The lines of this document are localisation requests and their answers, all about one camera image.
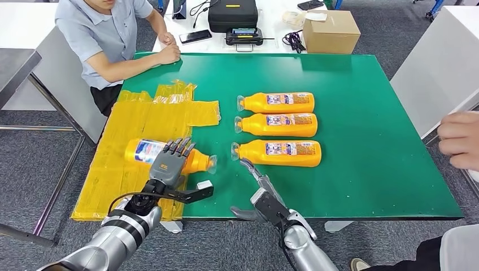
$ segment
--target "black bag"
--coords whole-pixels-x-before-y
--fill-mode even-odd
[[[208,11],[212,32],[226,33],[229,28],[256,28],[258,9],[255,0],[217,1]]]

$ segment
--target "green tabletop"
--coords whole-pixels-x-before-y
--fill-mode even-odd
[[[193,140],[218,156],[215,175],[190,175],[188,188],[211,180],[214,195],[186,205],[184,217],[228,218],[230,206],[252,209],[258,189],[246,168],[230,158],[232,142],[288,139],[236,134],[236,97],[257,92],[309,91],[323,158],[318,167],[259,165],[289,208],[304,217],[337,219],[438,218],[463,214],[372,55],[182,54],[173,65],[125,81],[130,91],[155,93],[180,79],[198,87],[195,100],[218,100],[217,126],[196,127]]]

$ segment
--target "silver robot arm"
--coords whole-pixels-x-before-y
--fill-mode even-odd
[[[111,210],[102,222],[101,228],[92,240],[81,249],[65,258],[48,264],[38,271],[113,271],[128,260],[145,240],[148,233],[158,226],[162,210],[158,207],[160,198],[183,203],[196,202],[213,194],[210,181],[197,185],[201,189],[177,191],[184,181],[181,171],[186,158],[194,147],[188,148],[189,138],[168,142],[158,154],[150,169],[150,179],[141,192],[129,193],[118,206]]]
[[[138,216],[125,207],[131,199],[125,198],[102,222],[101,228],[84,247],[39,269],[55,270],[117,270],[145,240],[161,218],[161,208],[155,206],[146,216]]]
[[[244,211],[231,207],[235,216],[273,224],[280,233],[280,247],[294,270],[339,271],[326,253],[314,243],[317,236],[304,217],[285,207],[268,176],[262,175],[250,161],[241,159],[240,162],[248,168],[260,188],[250,200],[255,209]],[[296,265],[291,261],[288,252],[293,255]]]

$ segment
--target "bottle label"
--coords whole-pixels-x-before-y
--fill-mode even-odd
[[[266,143],[267,155],[314,155],[315,153],[311,142]]]
[[[164,147],[165,143],[163,142],[146,139],[141,140],[136,147],[135,160],[152,164]]]
[[[266,115],[266,125],[278,126],[291,124],[294,124],[294,118],[292,115]]]
[[[296,125],[304,125],[304,124],[312,124],[313,123],[313,117],[311,116],[312,114],[293,114],[292,120],[293,124]]]
[[[268,104],[309,103],[310,97],[307,93],[268,94],[266,102]]]
[[[269,126],[304,125],[312,123],[313,118],[311,114],[266,115],[266,124]]]

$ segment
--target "cardboard box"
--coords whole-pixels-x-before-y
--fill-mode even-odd
[[[306,19],[303,37],[308,53],[351,54],[361,35],[349,11],[315,10],[327,14],[325,21]]]

